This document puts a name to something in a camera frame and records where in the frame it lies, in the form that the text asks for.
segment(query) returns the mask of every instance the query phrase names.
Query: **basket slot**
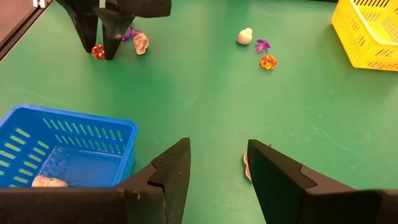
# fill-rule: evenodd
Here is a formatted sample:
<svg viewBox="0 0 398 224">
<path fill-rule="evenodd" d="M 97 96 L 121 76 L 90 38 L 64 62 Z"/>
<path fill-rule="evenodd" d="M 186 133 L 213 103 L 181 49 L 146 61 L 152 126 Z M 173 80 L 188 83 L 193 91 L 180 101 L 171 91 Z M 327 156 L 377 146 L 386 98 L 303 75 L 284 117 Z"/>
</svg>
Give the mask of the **basket slot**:
<svg viewBox="0 0 398 224">
<path fill-rule="evenodd" d="M 15 130 L 17 133 L 21 134 L 22 136 L 26 137 L 26 138 L 30 138 L 30 134 L 25 132 L 24 130 L 22 130 L 21 128 L 17 128 Z"/>
<path fill-rule="evenodd" d="M 366 43 L 365 36 L 363 36 L 363 35 L 359 36 L 359 37 L 358 37 L 358 44 L 359 44 L 359 46 L 362 47 L 365 43 Z"/>
<path fill-rule="evenodd" d="M 6 151 L 0 150 L 0 155 L 7 157 L 9 159 L 15 159 L 16 156 L 14 154 L 8 153 Z"/>
<path fill-rule="evenodd" d="M 369 65 L 369 67 L 371 67 L 373 69 L 393 70 L 393 69 L 398 68 L 398 63 L 388 63 L 388 62 L 380 62 L 380 61 L 369 62 L 368 65 Z"/>
<path fill-rule="evenodd" d="M 27 184 L 28 183 L 27 179 L 19 177 L 19 176 L 15 176 L 13 179 L 18 181 L 18 182 L 20 182 L 20 183 L 23 183 L 23 184 Z"/>
<path fill-rule="evenodd" d="M 17 142 L 17 143 L 19 143 L 19 144 L 21 144 L 21 145 L 26 144 L 26 142 L 25 142 L 24 140 L 20 139 L 20 138 L 17 137 L 17 136 L 13 136 L 13 135 L 12 135 L 10 138 L 11 138 L 11 140 L 13 140 L 14 142 Z"/>
<path fill-rule="evenodd" d="M 356 30 L 359 29 L 359 26 L 357 26 L 357 23 L 355 22 L 354 19 L 351 20 L 350 22 L 350 27 L 355 28 Z M 344 32 L 344 21 L 338 19 L 335 22 L 335 28 L 336 31 L 340 37 L 341 43 L 343 44 L 344 48 L 346 49 L 347 55 L 351 60 L 355 60 L 358 57 L 358 54 L 356 54 L 356 51 L 354 50 L 353 45 L 350 43 L 350 33 Z"/>
<path fill-rule="evenodd" d="M 377 19 L 380 16 L 380 13 L 371 13 L 371 12 L 365 12 L 363 14 L 364 18 L 368 21 L 368 22 L 376 22 Z"/>
<path fill-rule="evenodd" d="M 36 156 L 36 155 L 33 155 L 33 154 L 29 154 L 28 157 L 33 159 L 36 162 L 42 162 L 43 161 L 39 156 Z"/>
<path fill-rule="evenodd" d="M 0 159 L 0 166 L 9 167 L 9 166 L 10 166 L 10 163 L 4 161 L 4 158 L 1 158 L 1 159 Z"/>
<path fill-rule="evenodd" d="M 30 167 L 32 169 L 35 169 L 35 170 L 37 168 L 39 168 L 38 165 L 35 165 L 34 163 L 31 163 L 31 162 L 28 162 L 28 161 L 24 161 L 24 165 L 27 166 L 27 167 Z"/>
<path fill-rule="evenodd" d="M 13 144 L 10 144 L 10 143 L 8 143 L 8 142 L 6 142 L 6 143 L 4 144 L 4 146 L 6 146 L 7 148 L 12 149 L 12 150 L 14 150 L 14 151 L 16 151 L 16 152 L 20 152 L 20 151 L 21 151 L 21 149 L 20 149 L 19 147 L 15 146 L 15 145 L 13 145 Z"/>
<path fill-rule="evenodd" d="M 390 0 L 354 0 L 357 6 L 386 7 Z"/>
<path fill-rule="evenodd" d="M 398 24 L 391 18 L 386 18 L 381 22 L 382 30 L 385 32 L 385 40 L 387 41 L 398 41 Z"/>
<path fill-rule="evenodd" d="M 37 144 L 42 146 L 45 149 L 50 149 L 50 146 L 48 146 L 46 143 L 42 142 L 42 141 L 37 141 Z"/>
<path fill-rule="evenodd" d="M 29 177 L 33 176 L 33 173 L 31 171 L 25 170 L 25 169 L 19 169 L 18 172 L 24 175 L 28 175 Z"/>
<path fill-rule="evenodd" d="M 46 153 L 45 153 L 43 150 L 38 149 L 38 148 L 36 148 L 36 147 L 33 147 L 33 151 L 39 153 L 39 154 L 42 155 L 42 156 L 45 156 L 45 155 L 46 155 Z"/>
<path fill-rule="evenodd" d="M 351 20 L 351 28 L 353 29 L 353 31 L 358 31 L 359 29 L 359 25 L 358 23 L 355 21 L 355 19 Z"/>
<path fill-rule="evenodd" d="M 394 57 L 396 57 L 396 51 L 395 50 L 391 50 L 391 49 L 381 49 L 374 56 L 394 58 Z"/>
<path fill-rule="evenodd" d="M 66 148 L 78 147 L 81 150 L 115 155 L 121 155 L 126 148 L 125 145 L 118 143 L 125 141 L 128 137 L 126 130 L 123 132 L 123 128 L 110 129 L 102 125 L 64 121 L 58 118 L 44 118 L 43 121 L 46 127 L 55 132 L 56 141 Z"/>
</svg>

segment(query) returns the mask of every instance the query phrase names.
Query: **pink toy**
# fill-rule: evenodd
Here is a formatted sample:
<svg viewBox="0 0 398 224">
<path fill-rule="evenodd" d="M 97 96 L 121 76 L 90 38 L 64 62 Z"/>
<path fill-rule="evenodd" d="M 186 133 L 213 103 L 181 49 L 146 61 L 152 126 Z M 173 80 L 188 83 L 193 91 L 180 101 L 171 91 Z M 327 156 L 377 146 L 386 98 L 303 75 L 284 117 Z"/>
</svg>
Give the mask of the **pink toy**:
<svg viewBox="0 0 398 224">
<path fill-rule="evenodd" d="M 257 51 L 256 54 L 260 54 L 264 50 L 268 50 L 271 48 L 271 44 L 268 43 L 268 41 L 259 39 L 256 41 L 257 42 Z"/>
<path fill-rule="evenodd" d="M 251 181 L 251 176 L 250 176 L 250 170 L 249 170 L 249 164 L 248 164 L 248 152 L 245 152 L 243 155 L 243 162 L 246 164 L 246 170 L 244 171 L 246 174 L 246 177 Z"/>
<path fill-rule="evenodd" d="M 138 31 L 136 29 L 134 29 L 132 26 L 130 26 L 130 31 L 129 31 L 129 35 L 123 35 L 122 37 L 122 41 L 127 41 L 131 38 L 133 38 L 134 36 L 136 36 L 137 34 L 142 33 L 141 31 Z"/>
</svg>

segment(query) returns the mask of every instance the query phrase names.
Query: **beige toy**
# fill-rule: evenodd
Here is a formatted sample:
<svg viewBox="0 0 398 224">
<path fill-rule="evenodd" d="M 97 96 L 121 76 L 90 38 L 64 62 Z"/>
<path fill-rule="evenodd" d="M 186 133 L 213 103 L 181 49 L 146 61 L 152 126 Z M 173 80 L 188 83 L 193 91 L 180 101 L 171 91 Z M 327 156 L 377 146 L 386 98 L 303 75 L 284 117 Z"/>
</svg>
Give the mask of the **beige toy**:
<svg viewBox="0 0 398 224">
<path fill-rule="evenodd" d="M 253 30 L 250 28 L 246 28 L 239 33 L 237 41 L 240 44 L 249 45 L 252 39 Z"/>
<path fill-rule="evenodd" d="M 33 180 L 32 187 L 68 187 L 68 184 L 56 178 L 48 178 L 38 175 Z"/>
<path fill-rule="evenodd" d="M 251 180 L 251 175 L 250 175 L 250 170 L 249 170 L 249 164 L 248 164 L 248 152 L 245 152 L 243 155 L 243 162 L 246 165 L 246 168 L 244 170 L 244 173 L 246 174 L 246 177 L 248 177 L 249 180 Z"/>
<path fill-rule="evenodd" d="M 137 34 L 133 39 L 132 39 L 132 44 L 134 45 L 134 48 L 136 50 L 136 54 L 142 55 L 145 53 L 149 46 L 149 40 L 145 34 L 140 33 Z"/>
</svg>

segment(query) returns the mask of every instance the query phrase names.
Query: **purple toy flower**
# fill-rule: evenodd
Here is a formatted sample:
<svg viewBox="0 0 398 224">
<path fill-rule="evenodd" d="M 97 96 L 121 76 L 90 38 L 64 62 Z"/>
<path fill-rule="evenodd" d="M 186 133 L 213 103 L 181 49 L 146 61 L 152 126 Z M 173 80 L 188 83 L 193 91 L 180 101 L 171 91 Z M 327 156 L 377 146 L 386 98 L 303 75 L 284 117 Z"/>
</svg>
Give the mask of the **purple toy flower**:
<svg viewBox="0 0 398 224">
<path fill-rule="evenodd" d="M 266 40 L 259 39 L 256 42 L 258 43 L 256 54 L 260 54 L 264 50 L 271 48 L 271 45 Z"/>
<path fill-rule="evenodd" d="M 122 37 L 122 41 L 127 41 L 131 38 L 133 38 L 135 35 L 142 33 L 141 31 L 138 31 L 134 28 L 132 28 L 132 26 L 130 26 L 130 31 L 129 31 L 129 35 L 123 35 Z"/>
</svg>

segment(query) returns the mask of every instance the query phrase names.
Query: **green table surface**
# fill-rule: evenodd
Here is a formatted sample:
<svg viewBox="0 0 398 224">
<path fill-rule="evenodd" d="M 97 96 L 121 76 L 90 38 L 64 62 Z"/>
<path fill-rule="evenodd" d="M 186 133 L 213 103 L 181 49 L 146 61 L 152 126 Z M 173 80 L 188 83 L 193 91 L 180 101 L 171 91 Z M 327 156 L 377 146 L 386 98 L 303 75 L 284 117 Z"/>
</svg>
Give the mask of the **green table surface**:
<svg viewBox="0 0 398 224">
<path fill-rule="evenodd" d="M 135 20 L 145 55 L 126 42 L 108 62 L 85 53 L 54 3 L 0 62 L 0 114 L 30 103 L 133 120 L 134 171 L 190 137 L 189 224 L 264 223 L 244 176 L 248 139 L 358 189 L 398 188 L 398 76 L 351 66 L 335 6 L 173 0 L 170 17 Z M 271 43 L 275 70 L 260 68 L 254 42 L 236 44 L 246 27 Z"/>
</svg>

